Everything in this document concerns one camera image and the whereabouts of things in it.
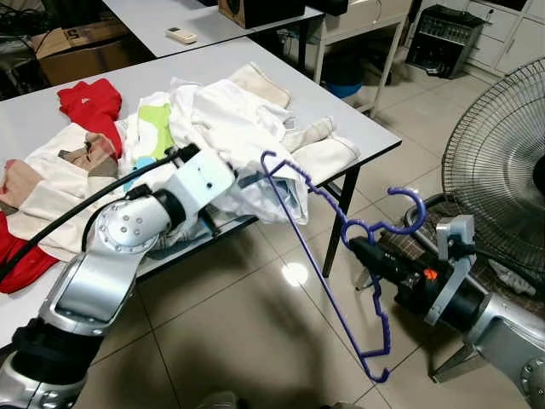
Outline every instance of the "white table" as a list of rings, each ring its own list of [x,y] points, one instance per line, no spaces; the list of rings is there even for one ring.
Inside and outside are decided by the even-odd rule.
[[[291,90],[293,99],[289,109],[297,117],[299,127],[310,124],[318,118],[332,115],[338,123],[339,135],[348,138],[358,146],[361,152],[360,158],[343,172],[328,178],[329,181],[339,175],[346,175],[340,201],[340,205],[345,207],[346,211],[360,166],[398,146],[401,140],[248,38],[239,38],[196,49],[191,53],[182,53],[130,66],[86,78],[86,81],[107,78],[123,97],[120,118],[124,118],[136,111],[142,96],[167,89],[173,76],[203,84],[211,83],[228,77],[250,60],[257,63],[276,84]],[[0,124],[3,125],[2,134],[0,134],[3,146],[0,152],[2,161],[8,158],[24,158],[69,124],[69,119],[59,111],[56,92],[59,89],[72,87],[74,84],[64,84],[0,102]],[[246,217],[228,222],[222,226],[221,235],[241,228],[254,220]],[[334,231],[335,229],[340,231],[340,224],[337,222]],[[207,236],[192,242],[185,248],[178,246],[160,256],[151,255],[140,265],[138,275],[148,274],[169,262],[180,260],[190,252],[197,251],[201,246],[213,241],[210,236]],[[328,249],[331,261],[333,261],[332,256],[335,255],[337,243],[338,233],[337,240],[332,240]],[[30,318],[37,315],[39,306],[55,282],[60,269],[60,264],[53,266],[33,285],[14,295],[0,295],[0,347],[10,343],[11,336],[18,326],[26,325]]]
[[[158,58],[324,15],[307,7],[304,15],[245,29],[221,14],[217,6],[206,7],[198,0],[104,0],[104,3]],[[170,27],[193,32],[198,41],[184,45],[167,38],[164,31]]]

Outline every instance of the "electric fan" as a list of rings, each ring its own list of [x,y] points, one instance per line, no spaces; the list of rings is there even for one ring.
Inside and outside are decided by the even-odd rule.
[[[442,169],[445,193],[460,212],[474,215],[480,244],[543,289],[545,57],[510,73],[469,107]]]

